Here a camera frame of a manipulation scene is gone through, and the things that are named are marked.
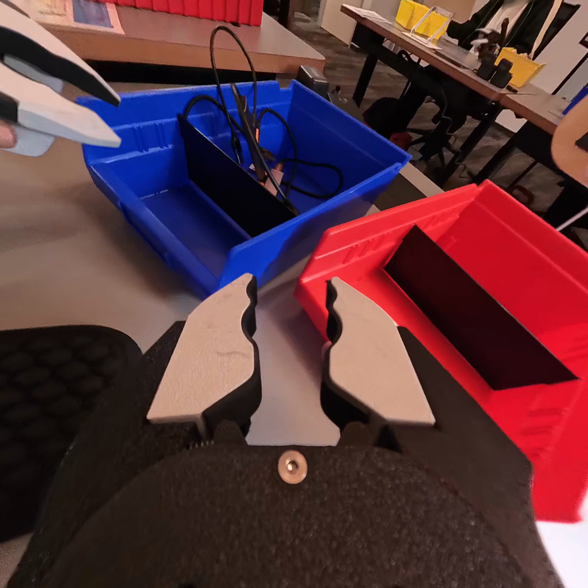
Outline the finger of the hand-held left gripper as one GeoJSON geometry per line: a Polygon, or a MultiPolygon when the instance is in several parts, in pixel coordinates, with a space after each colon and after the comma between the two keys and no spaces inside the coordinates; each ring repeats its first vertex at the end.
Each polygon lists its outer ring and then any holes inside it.
{"type": "Polygon", "coordinates": [[[121,102],[99,74],[12,1],[1,1],[1,54],[18,58],[113,106],[121,102]]]}
{"type": "Polygon", "coordinates": [[[16,147],[3,149],[38,157],[55,138],[117,148],[120,137],[93,111],[64,98],[54,88],[1,64],[1,121],[15,129],[16,147]]]}

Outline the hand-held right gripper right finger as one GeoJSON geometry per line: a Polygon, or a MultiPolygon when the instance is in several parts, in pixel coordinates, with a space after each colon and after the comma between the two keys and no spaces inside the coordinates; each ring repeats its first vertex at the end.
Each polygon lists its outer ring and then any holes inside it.
{"type": "Polygon", "coordinates": [[[341,442],[394,442],[436,418],[398,324],[340,277],[327,283],[320,404],[341,442]]]}

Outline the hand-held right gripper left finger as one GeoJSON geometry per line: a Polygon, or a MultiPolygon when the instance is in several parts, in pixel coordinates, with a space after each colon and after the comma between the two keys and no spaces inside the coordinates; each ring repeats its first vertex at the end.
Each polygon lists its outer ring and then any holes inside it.
{"type": "Polygon", "coordinates": [[[150,423],[192,423],[201,437],[213,437],[227,420],[247,435],[262,400],[257,290],[256,277],[245,273],[187,317],[146,415],[150,423]]]}

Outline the small red storage bin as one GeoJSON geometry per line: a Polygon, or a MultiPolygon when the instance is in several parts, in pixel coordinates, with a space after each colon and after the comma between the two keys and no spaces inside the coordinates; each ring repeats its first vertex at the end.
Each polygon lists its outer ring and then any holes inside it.
{"type": "Polygon", "coordinates": [[[407,327],[533,465],[540,521],[576,523],[587,493],[587,253],[486,181],[328,229],[295,298],[326,337],[340,277],[407,327]],[[417,225],[578,379],[495,391],[385,272],[417,225]]]}

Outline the blue storage bin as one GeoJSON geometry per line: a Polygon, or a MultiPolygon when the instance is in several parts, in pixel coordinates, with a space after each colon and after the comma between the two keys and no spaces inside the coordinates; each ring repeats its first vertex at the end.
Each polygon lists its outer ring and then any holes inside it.
{"type": "Polygon", "coordinates": [[[581,102],[588,94],[588,85],[586,84],[571,100],[569,105],[564,109],[562,115],[567,115],[579,102],[581,102]]]}
{"type": "MultiPolygon", "coordinates": [[[[297,81],[258,84],[261,147],[293,177],[295,218],[251,238],[188,177],[178,115],[217,87],[121,94],[119,107],[80,97],[121,138],[119,148],[84,146],[97,188],[200,299],[240,275],[264,285],[309,255],[324,232],[364,216],[410,157],[297,81]]],[[[187,118],[234,160],[223,111],[200,100],[187,118]]]]}

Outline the printed paper sheet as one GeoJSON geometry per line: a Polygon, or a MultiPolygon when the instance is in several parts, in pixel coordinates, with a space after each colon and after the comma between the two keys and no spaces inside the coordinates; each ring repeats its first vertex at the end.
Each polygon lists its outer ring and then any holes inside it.
{"type": "Polygon", "coordinates": [[[30,10],[33,19],[46,28],[125,35],[115,4],[96,1],[31,1],[30,10]]]}

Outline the black bin divider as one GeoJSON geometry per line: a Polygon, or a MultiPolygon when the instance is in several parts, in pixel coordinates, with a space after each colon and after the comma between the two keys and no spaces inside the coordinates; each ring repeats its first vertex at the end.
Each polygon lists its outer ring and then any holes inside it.
{"type": "Polygon", "coordinates": [[[417,225],[385,272],[492,390],[578,379],[417,225]]]}
{"type": "Polygon", "coordinates": [[[189,179],[251,238],[295,218],[288,207],[261,186],[183,115],[178,115],[189,179]]]}

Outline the wooden side table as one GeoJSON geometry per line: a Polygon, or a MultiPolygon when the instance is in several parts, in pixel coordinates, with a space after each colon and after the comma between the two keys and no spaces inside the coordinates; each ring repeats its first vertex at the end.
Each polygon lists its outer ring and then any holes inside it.
{"type": "MultiPolygon", "coordinates": [[[[78,24],[72,7],[62,18],[34,19],[89,62],[210,68],[210,35],[218,22],[145,9],[111,6],[113,28],[78,24]]],[[[260,26],[226,24],[245,47],[257,73],[296,74],[302,65],[322,71],[325,57],[270,15],[260,26]]]]}

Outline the long ribbed red tote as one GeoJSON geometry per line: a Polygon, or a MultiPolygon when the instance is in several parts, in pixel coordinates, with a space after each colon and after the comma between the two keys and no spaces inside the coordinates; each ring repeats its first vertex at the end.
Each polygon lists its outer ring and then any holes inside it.
{"type": "Polygon", "coordinates": [[[263,1],[99,1],[99,3],[248,26],[261,26],[263,15],[263,1]]]}

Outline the black backpack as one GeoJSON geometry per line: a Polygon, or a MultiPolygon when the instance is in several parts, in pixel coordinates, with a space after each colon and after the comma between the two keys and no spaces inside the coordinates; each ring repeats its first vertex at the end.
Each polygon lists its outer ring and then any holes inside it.
{"type": "Polygon", "coordinates": [[[411,134],[405,130],[393,132],[396,128],[398,102],[398,98],[379,98],[363,111],[362,119],[369,128],[406,151],[413,140],[411,134]]]}

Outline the black wood-edged board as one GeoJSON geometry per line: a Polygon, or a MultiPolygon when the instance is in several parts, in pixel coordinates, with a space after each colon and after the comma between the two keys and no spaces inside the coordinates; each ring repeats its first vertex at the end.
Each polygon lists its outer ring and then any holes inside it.
{"type": "Polygon", "coordinates": [[[587,96],[563,116],[553,134],[551,152],[561,171],[587,187],[587,96]]]}

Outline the wooden desk with black legs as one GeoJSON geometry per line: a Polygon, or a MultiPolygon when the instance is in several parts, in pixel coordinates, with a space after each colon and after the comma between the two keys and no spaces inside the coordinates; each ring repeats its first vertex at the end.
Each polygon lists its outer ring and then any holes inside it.
{"type": "Polygon", "coordinates": [[[429,84],[429,77],[423,66],[410,57],[406,59],[399,55],[401,51],[405,51],[409,56],[415,55],[422,62],[434,66],[436,70],[488,101],[487,113],[481,117],[459,150],[454,152],[452,159],[437,170],[434,181],[439,187],[444,187],[462,166],[502,111],[511,111],[515,116],[524,119],[524,128],[532,125],[540,129],[542,134],[548,135],[549,139],[543,143],[548,145],[549,149],[558,127],[571,115],[570,112],[567,115],[558,112],[558,108],[566,106],[565,101],[559,96],[548,94],[531,84],[525,86],[527,92],[508,92],[507,89],[499,89],[489,81],[482,80],[474,71],[448,61],[440,51],[426,48],[417,40],[405,35],[394,24],[384,23],[375,17],[365,17],[354,6],[342,5],[341,12],[356,22],[356,28],[360,32],[359,48],[366,53],[366,60],[352,96],[357,107],[362,104],[379,62],[395,70],[408,81],[415,79],[429,84]]]}

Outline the yellow storage bin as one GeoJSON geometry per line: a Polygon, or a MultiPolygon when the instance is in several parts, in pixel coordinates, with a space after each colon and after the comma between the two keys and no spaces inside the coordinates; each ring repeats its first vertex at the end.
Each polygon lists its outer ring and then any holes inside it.
{"type": "Polygon", "coordinates": [[[519,54],[514,48],[502,48],[496,57],[495,66],[499,67],[499,64],[504,59],[511,63],[509,68],[511,78],[507,85],[516,89],[520,89],[525,84],[530,83],[545,67],[544,63],[536,62],[526,54],[519,54]]]}
{"type": "Polygon", "coordinates": [[[396,23],[408,32],[415,21],[421,18],[429,8],[431,7],[416,1],[401,1],[396,14],[396,23]]]}

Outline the clear acrylic stand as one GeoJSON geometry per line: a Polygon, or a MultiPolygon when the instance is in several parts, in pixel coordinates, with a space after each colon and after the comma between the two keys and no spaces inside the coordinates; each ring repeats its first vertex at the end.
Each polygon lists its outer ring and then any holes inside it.
{"type": "Polygon", "coordinates": [[[445,34],[452,17],[453,12],[433,6],[404,34],[425,47],[435,48],[438,40],[445,34]]]}

